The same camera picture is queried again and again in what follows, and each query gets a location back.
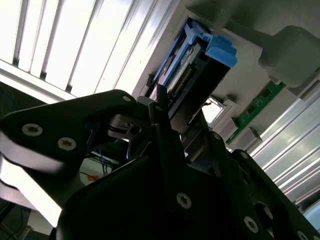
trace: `orange label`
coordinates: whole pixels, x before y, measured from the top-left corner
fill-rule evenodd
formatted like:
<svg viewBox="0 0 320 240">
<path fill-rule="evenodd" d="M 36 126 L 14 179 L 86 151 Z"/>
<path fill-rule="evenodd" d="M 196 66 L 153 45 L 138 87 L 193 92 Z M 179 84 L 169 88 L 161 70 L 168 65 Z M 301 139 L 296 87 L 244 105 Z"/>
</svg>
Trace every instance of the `orange label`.
<svg viewBox="0 0 320 240">
<path fill-rule="evenodd" d="M 93 182 L 99 179 L 99 176 L 86 176 L 88 181 Z"/>
</svg>

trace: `screw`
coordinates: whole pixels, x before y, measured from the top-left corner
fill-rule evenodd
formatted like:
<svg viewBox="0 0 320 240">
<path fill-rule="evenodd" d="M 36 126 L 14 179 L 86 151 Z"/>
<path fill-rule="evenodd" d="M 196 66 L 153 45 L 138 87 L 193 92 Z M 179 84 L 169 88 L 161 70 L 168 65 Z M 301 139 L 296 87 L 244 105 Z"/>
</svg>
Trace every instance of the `screw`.
<svg viewBox="0 0 320 240">
<path fill-rule="evenodd" d="M 58 140 L 58 147 L 65 151 L 72 151 L 76 148 L 77 143 L 70 137 L 62 137 Z"/>
<path fill-rule="evenodd" d="M 216 133 L 214 133 L 213 136 L 214 136 L 216 139 L 218 139 L 218 140 L 221 139 L 221 137 L 220 137 L 218 134 L 216 134 Z"/>
<path fill-rule="evenodd" d="M 42 127 L 35 123 L 27 123 L 23 125 L 22 132 L 30 137 L 37 137 L 43 133 Z"/>
<path fill-rule="evenodd" d="M 307 236 L 302 231 L 298 231 L 297 233 L 301 240 L 308 240 Z"/>
<path fill-rule="evenodd" d="M 256 224 L 256 222 L 249 216 L 245 216 L 244 217 L 244 223 L 246 225 L 246 227 L 253 232 L 254 234 L 256 234 L 257 232 L 259 232 L 259 228 L 258 225 Z"/>
<path fill-rule="evenodd" d="M 123 95 L 122 98 L 123 98 L 123 100 L 125 100 L 127 102 L 131 102 L 131 98 L 126 95 Z"/>
<path fill-rule="evenodd" d="M 189 209 L 191 208 L 191 199 L 190 197 L 188 197 L 187 194 L 183 193 L 183 192 L 179 192 L 176 195 L 176 200 L 178 202 L 178 204 L 183 207 L 184 209 Z"/>
<path fill-rule="evenodd" d="M 245 152 L 241 152 L 241 156 L 243 157 L 243 158 L 245 158 L 245 159 L 248 159 L 248 155 L 245 153 Z"/>
</svg>

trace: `black cable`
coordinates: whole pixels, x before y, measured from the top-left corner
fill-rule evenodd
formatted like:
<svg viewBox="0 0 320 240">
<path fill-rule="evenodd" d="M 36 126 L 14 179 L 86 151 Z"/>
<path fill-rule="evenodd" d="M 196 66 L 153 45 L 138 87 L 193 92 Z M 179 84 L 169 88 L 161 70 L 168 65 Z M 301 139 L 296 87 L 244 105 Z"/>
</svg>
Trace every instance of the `black cable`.
<svg viewBox="0 0 320 240">
<path fill-rule="evenodd" d="M 101 162 L 101 166 L 102 166 L 102 171 L 103 171 L 103 176 L 107 175 L 107 172 L 105 171 L 106 168 L 106 162 L 105 159 L 103 158 L 103 155 L 101 153 L 101 148 L 99 148 L 99 153 L 100 153 L 100 162 Z"/>
<path fill-rule="evenodd" d="M 17 232 L 19 232 L 21 230 L 21 228 L 23 227 L 24 225 L 24 213 L 23 213 L 23 208 L 22 206 L 20 207 L 20 212 L 21 212 L 21 224 L 20 224 L 20 227 L 16 230 L 16 231 L 13 231 L 12 234 L 6 239 L 6 240 L 9 240 L 10 238 L 12 238 L 14 235 L 17 234 Z"/>
</svg>

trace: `blue plastic clip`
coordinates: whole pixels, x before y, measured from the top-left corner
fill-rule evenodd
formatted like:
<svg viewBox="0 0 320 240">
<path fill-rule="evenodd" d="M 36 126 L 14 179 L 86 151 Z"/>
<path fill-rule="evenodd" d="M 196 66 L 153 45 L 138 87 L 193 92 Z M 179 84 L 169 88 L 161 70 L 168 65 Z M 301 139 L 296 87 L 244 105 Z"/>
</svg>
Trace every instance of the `blue plastic clip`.
<svg viewBox="0 0 320 240">
<path fill-rule="evenodd" d="M 176 54 L 174 60 L 172 61 L 169 69 L 166 71 L 164 77 L 161 81 L 158 82 L 159 84 L 164 86 L 167 85 L 169 79 L 171 78 L 178 64 L 181 62 L 189 46 L 192 45 L 197 38 L 200 38 L 208 43 L 205 55 L 214 60 L 217 60 L 218 62 L 228 66 L 229 68 L 232 68 L 236 65 L 237 50 L 234 47 L 232 47 L 232 41 L 230 41 L 226 37 L 222 35 L 212 35 L 208 33 L 200 24 L 198 24 L 194 20 L 187 22 L 183 27 L 183 31 L 186 34 L 186 38 L 182 46 L 180 47 L 178 53 Z M 168 58 L 170 57 L 175 45 L 178 43 L 181 34 L 182 32 L 175 39 L 169 53 L 167 54 L 165 60 L 161 64 L 157 73 L 155 74 L 153 81 L 155 81 L 159 77 L 161 70 L 166 64 Z"/>
</svg>

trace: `green circuit board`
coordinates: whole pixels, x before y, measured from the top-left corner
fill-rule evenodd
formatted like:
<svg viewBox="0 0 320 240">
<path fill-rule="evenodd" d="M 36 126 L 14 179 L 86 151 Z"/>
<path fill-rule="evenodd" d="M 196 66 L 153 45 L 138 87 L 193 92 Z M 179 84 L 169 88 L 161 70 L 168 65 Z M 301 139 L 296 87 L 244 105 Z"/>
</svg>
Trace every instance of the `green circuit board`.
<svg viewBox="0 0 320 240">
<path fill-rule="evenodd" d="M 253 99 L 246 109 L 235 119 L 238 129 L 226 141 L 231 144 L 234 139 L 249 125 L 249 123 L 280 93 L 286 85 L 281 82 L 276 85 L 270 81 L 266 87 Z"/>
</svg>

